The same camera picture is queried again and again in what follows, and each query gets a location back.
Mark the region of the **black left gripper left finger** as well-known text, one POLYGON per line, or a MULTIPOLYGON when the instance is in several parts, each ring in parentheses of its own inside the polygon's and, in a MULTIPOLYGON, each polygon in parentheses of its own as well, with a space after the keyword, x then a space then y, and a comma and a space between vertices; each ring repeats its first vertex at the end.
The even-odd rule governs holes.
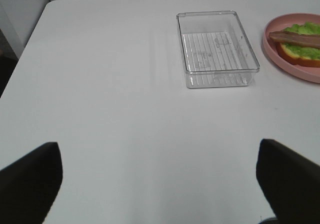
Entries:
POLYGON ((0 171, 0 222, 42 224, 63 181, 57 142, 47 142, 0 171))

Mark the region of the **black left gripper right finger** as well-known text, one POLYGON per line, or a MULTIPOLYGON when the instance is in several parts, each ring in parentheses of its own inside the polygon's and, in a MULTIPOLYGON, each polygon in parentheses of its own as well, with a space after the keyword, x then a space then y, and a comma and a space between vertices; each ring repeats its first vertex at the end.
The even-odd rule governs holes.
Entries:
POLYGON ((278 223, 320 222, 318 164, 274 139, 262 139, 255 175, 278 223))

